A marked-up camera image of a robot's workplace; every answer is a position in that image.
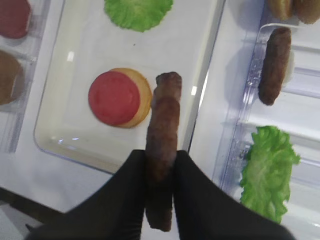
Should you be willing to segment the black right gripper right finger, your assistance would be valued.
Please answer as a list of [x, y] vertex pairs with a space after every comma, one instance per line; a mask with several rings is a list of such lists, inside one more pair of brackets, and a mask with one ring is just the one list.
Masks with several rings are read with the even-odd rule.
[[283, 226], [253, 212], [217, 187], [184, 150], [174, 169], [174, 208], [181, 240], [293, 240]]

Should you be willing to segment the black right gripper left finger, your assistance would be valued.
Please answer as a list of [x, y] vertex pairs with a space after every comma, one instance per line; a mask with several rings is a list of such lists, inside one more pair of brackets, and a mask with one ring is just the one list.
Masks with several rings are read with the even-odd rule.
[[133, 150], [96, 193], [28, 240], [139, 240], [146, 199], [145, 152]]

